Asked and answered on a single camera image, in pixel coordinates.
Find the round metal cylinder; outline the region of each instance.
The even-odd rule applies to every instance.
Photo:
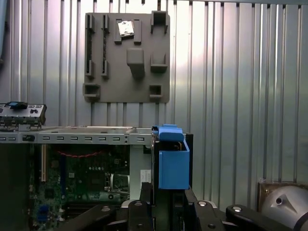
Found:
[[[303,231],[308,226],[308,191],[296,186],[276,189],[265,199],[262,214]]]

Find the red wires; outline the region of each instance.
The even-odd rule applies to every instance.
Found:
[[[86,157],[90,157],[90,156],[95,156],[95,155],[101,154],[102,151],[95,152],[95,153],[92,153],[92,154],[87,154],[87,155],[71,155],[71,154],[66,154],[66,153],[60,152],[60,151],[57,151],[57,153],[59,153],[60,155],[65,155],[67,157],[71,157],[71,158],[86,158]]]

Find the gray foam insert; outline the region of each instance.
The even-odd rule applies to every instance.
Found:
[[[133,36],[120,35],[122,21],[133,21]],[[167,103],[169,21],[167,12],[86,14],[85,100]]]

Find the blue connector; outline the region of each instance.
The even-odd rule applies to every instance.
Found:
[[[49,205],[40,206],[37,213],[37,221],[47,222],[48,212],[49,212]]]

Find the bolt head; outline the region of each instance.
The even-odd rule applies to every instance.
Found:
[[[206,202],[205,202],[205,201],[199,201],[198,204],[199,204],[200,206],[206,206]]]
[[[237,207],[237,206],[233,207],[232,209],[233,209],[235,212],[238,212],[238,213],[241,212],[241,210],[242,210],[240,207]]]
[[[108,212],[108,211],[110,211],[110,208],[104,207],[104,208],[102,208],[102,211],[103,211],[103,212]]]

